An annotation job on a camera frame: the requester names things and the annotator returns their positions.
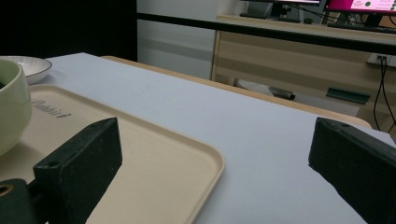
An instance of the tray rim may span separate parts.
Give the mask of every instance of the tray rim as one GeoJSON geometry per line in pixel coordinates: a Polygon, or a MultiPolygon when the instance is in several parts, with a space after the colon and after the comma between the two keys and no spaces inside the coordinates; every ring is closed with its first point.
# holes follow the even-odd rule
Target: tray rim
{"type": "Polygon", "coordinates": [[[148,125],[156,126],[156,127],[160,128],[160,129],[163,129],[163,130],[166,130],[166,131],[168,131],[168,132],[177,134],[177,135],[183,137],[184,139],[189,139],[189,140],[191,140],[191,141],[193,141],[193,142],[196,142],[196,143],[199,143],[199,144],[201,144],[201,145],[203,145],[203,146],[207,146],[208,148],[211,148],[211,149],[213,150],[213,152],[215,152],[215,153],[217,154],[217,156],[219,156],[219,160],[220,160],[220,162],[221,162],[221,165],[220,165],[219,171],[216,173],[216,175],[215,175],[213,181],[210,183],[208,189],[205,191],[204,196],[201,198],[201,200],[200,200],[199,202],[197,202],[196,209],[189,215],[190,218],[188,219],[188,222],[187,222],[187,223],[192,223],[192,222],[196,219],[196,217],[198,216],[198,214],[200,213],[200,211],[201,211],[202,208],[204,207],[206,201],[208,200],[210,194],[212,193],[214,187],[218,184],[218,181],[219,181],[219,179],[220,179],[222,173],[224,172],[224,169],[225,169],[225,159],[224,159],[224,156],[223,156],[223,154],[221,153],[221,151],[219,151],[219,150],[216,149],[215,147],[213,147],[213,146],[211,146],[211,145],[209,145],[209,144],[207,144],[207,143],[205,143],[205,142],[202,142],[202,141],[200,141],[200,140],[197,140],[197,139],[195,139],[195,138],[193,138],[193,137],[191,137],[191,136],[188,136],[188,135],[186,135],[186,134],[183,134],[183,133],[174,131],[174,130],[172,130],[172,129],[166,128],[166,127],[164,127],[164,126],[162,126],[162,125],[159,125],[159,124],[157,124],[157,123],[155,123],[155,122],[152,122],[152,121],[149,121],[149,120],[147,120],[147,119],[142,119],[141,117],[136,116],[136,115],[134,115],[134,114],[131,114],[131,113],[122,111],[122,110],[117,109],[117,108],[115,108],[115,107],[112,107],[112,106],[110,106],[110,105],[103,104],[103,103],[98,102],[98,101],[96,101],[96,100],[93,100],[93,99],[91,99],[91,98],[89,98],[89,97],[86,97],[86,96],[80,95],[80,94],[78,94],[78,93],[75,93],[75,92],[66,90],[65,88],[62,88],[62,87],[59,87],[59,86],[56,86],[56,85],[50,85],[50,84],[35,84],[35,85],[28,86],[28,90],[29,90],[30,93],[32,93],[32,92],[34,92],[34,91],[55,91],[55,92],[60,93],[60,94],[62,94],[62,95],[66,95],[67,97],[75,97],[75,98],[77,98],[78,100],[83,100],[83,101],[90,102],[90,104],[93,104],[94,106],[103,107],[103,108],[106,109],[106,111],[107,111],[107,110],[115,111],[115,112],[117,112],[118,114],[123,115],[125,118],[132,117],[132,118],[134,118],[134,119],[141,120],[142,122],[145,122],[145,123],[147,123],[148,125]]]}

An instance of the keyboard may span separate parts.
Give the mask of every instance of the keyboard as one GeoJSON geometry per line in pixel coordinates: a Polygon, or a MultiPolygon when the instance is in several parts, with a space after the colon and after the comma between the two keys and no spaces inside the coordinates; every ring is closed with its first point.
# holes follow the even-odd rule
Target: keyboard
{"type": "Polygon", "coordinates": [[[367,31],[367,32],[377,32],[384,34],[396,35],[395,28],[387,28],[387,27],[368,27],[368,26],[358,26],[358,25],[346,25],[340,23],[329,23],[328,27],[340,28],[340,29],[348,29],[348,30],[357,30],[357,31],[367,31]]]}
{"type": "Polygon", "coordinates": [[[253,19],[262,19],[262,20],[268,20],[268,21],[287,21],[287,22],[296,22],[296,23],[300,23],[301,21],[298,19],[292,19],[292,18],[276,18],[276,19],[272,19],[263,15],[257,15],[257,14],[248,14],[248,13],[241,13],[239,14],[240,17],[248,17],[248,18],[253,18],[253,19]]]}

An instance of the black bar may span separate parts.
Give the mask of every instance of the black bar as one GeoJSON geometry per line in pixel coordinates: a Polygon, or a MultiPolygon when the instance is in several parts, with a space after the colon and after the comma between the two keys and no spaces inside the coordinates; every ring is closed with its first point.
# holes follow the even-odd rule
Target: black bar
{"type": "Polygon", "coordinates": [[[192,19],[139,13],[139,12],[136,13],[136,17],[138,20],[143,20],[143,21],[157,21],[157,22],[191,26],[191,27],[203,28],[209,30],[238,33],[242,35],[255,35],[255,36],[281,39],[281,40],[289,40],[293,42],[333,47],[339,49],[353,49],[358,51],[366,51],[366,52],[382,53],[382,54],[390,54],[390,55],[394,55],[396,53],[396,46],[389,44],[372,43],[372,42],[366,42],[360,40],[350,40],[350,39],[328,37],[322,35],[299,34],[294,32],[278,31],[278,30],[264,29],[264,28],[251,27],[251,26],[234,25],[223,22],[199,21],[192,19]]]}

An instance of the white plate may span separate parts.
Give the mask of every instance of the white plate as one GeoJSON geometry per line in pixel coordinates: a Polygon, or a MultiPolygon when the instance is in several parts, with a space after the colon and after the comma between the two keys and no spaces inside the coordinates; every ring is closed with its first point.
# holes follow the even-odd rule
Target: white plate
{"type": "Polygon", "coordinates": [[[52,63],[50,61],[40,58],[26,56],[0,56],[0,58],[10,59],[19,63],[23,68],[23,72],[29,85],[32,85],[46,77],[52,67],[52,63]]]}

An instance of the bowl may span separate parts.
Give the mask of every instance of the bowl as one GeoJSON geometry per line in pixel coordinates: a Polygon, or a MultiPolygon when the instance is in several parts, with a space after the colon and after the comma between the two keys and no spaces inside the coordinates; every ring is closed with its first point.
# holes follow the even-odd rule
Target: bowl
{"type": "Polygon", "coordinates": [[[32,101],[20,64],[0,59],[0,155],[21,139],[32,117],[32,101]]]}
{"type": "Polygon", "coordinates": [[[0,59],[10,59],[19,63],[23,68],[23,72],[29,85],[32,85],[46,77],[52,67],[52,63],[50,61],[34,57],[0,56],[0,59]]]}

